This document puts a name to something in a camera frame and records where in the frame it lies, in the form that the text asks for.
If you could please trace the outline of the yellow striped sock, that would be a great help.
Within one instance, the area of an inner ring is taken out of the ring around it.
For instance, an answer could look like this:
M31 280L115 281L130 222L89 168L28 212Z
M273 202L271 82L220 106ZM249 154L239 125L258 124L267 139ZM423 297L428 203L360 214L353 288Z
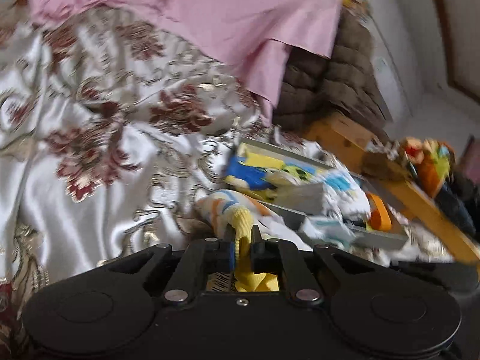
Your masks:
M252 228L258 218L270 217L272 211L238 191L217 189L195 203L195 209L212 227L217 238L223 239L233 230L235 289L239 292L278 291L278 278L270 273L255 273L251 267Z

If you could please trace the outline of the colourful patchwork cloth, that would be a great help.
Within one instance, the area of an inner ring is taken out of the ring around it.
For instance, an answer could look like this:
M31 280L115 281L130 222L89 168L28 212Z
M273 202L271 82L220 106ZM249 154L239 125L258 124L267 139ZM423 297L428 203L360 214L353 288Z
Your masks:
M454 162L455 153L447 143L408 136L387 143L373 140L362 158L361 171L379 180L414 182L435 198Z

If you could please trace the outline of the grey box with colourful lining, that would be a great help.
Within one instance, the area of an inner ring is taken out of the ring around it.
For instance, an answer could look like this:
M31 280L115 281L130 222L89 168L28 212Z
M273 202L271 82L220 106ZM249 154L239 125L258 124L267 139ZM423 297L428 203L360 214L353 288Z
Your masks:
M307 222L307 217L300 210L299 191L301 186L315 182L320 174L331 170L348 172L364 192L379 196L366 178L349 172L331 156L325 156L322 160L307 158L294 151L250 138L239 141L229 160L224 181L279 214L287 227L299 232L305 242L314 245L316 243L312 244L300 231ZM358 245L372 249L400 250L408 240L407 233L388 205L385 206L392 222L389 232L373 230L366 221L359 228L353 228L362 237L352 244L331 243L343 248Z

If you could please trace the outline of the floral satin bedspread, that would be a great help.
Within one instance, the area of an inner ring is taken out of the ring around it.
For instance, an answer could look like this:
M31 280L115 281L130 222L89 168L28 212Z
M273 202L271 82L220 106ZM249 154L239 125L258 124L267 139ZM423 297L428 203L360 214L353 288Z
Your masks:
M223 67L133 14L95 8L54 30L1 12L1 357L20 355L21 309L48 283L201 232L244 133L337 166L264 127Z

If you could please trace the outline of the brown quilted jacket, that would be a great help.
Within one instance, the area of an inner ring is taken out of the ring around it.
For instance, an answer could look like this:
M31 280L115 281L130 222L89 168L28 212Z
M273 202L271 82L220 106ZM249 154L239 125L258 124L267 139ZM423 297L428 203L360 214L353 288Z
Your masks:
M272 121L299 132L330 111L340 111L385 142L391 114L381 95L371 62L374 40L343 9L330 58L294 47L286 63Z

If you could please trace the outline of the pink hanging sheet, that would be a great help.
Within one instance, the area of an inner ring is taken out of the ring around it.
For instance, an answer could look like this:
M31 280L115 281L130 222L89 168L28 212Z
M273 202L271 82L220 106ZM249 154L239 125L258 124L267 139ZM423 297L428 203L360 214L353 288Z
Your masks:
M33 18L61 24L104 4L138 14L228 66L260 101L278 105L291 47L329 57L342 0L28 0Z

